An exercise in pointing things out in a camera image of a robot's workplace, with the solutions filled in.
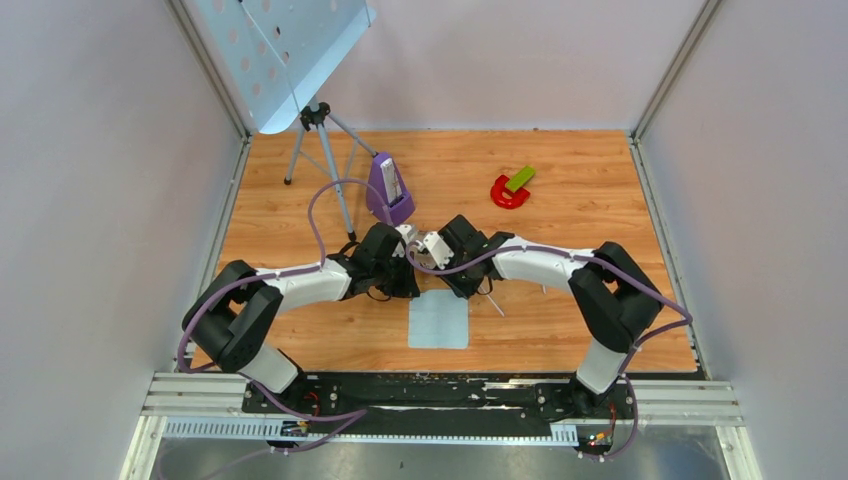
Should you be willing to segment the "light blue cleaning cloth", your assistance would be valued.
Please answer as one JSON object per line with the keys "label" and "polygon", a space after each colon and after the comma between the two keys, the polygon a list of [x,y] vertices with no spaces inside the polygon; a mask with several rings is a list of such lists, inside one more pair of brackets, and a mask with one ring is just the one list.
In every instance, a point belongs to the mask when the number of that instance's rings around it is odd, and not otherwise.
{"label": "light blue cleaning cloth", "polygon": [[413,349],[463,350],[469,346],[469,304],[451,290],[423,292],[409,302],[407,344]]}

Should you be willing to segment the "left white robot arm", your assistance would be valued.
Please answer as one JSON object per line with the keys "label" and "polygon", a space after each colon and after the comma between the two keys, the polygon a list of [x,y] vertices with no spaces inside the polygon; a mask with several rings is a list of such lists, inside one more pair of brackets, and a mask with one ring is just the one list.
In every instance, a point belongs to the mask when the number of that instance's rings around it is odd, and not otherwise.
{"label": "left white robot arm", "polygon": [[307,389],[296,379],[299,366],[266,341],[275,318],[373,289],[390,299],[418,297],[415,274],[402,254],[417,232],[410,224],[377,223],[353,246],[290,268],[255,269],[243,260],[232,261],[186,313],[183,331],[214,366],[258,381],[279,411],[296,412]]}

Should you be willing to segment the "white frame sunglasses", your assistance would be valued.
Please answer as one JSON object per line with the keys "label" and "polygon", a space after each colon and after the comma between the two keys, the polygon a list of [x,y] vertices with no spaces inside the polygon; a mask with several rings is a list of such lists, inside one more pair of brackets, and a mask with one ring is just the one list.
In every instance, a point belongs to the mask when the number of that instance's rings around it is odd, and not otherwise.
{"label": "white frame sunglasses", "polygon": [[[543,295],[546,295],[546,294],[547,294],[547,290],[548,290],[548,289],[547,289],[547,286],[545,286],[545,285],[542,285],[542,286],[540,287],[540,291],[542,292],[542,294],[543,294]],[[488,301],[488,302],[489,302],[489,303],[493,306],[493,308],[495,309],[495,311],[496,311],[496,312],[497,312],[497,313],[498,313],[498,314],[499,314],[502,318],[505,318],[505,317],[506,317],[506,314],[505,314],[504,310],[503,310],[503,309],[499,306],[499,304],[497,303],[497,301],[496,301],[496,300],[492,297],[492,291],[491,291],[491,290],[490,290],[489,292],[487,292],[487,293],[485,293],[485,294],[484,294],[484,298],[485,298],[485,299],[486,299],[486,300],[487,300],[487,301]]]}

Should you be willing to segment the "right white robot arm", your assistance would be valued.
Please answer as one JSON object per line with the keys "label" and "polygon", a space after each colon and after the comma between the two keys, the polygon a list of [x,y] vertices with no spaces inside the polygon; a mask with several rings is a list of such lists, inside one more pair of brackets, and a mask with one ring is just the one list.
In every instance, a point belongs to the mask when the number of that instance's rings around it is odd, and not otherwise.
{"label": "right white robot arm", "polygon": [[562,290],[576,302],[592,336],[575,372],[571,403],[596,417],[611,403],[610,388],[635,341],[663,304],[659,290],[619,244],[565,249],[527,241],[513,233],[486,236],[462,215],[437,231],[450,255],[442,280],[467,298],[490,281],[525,281]]}

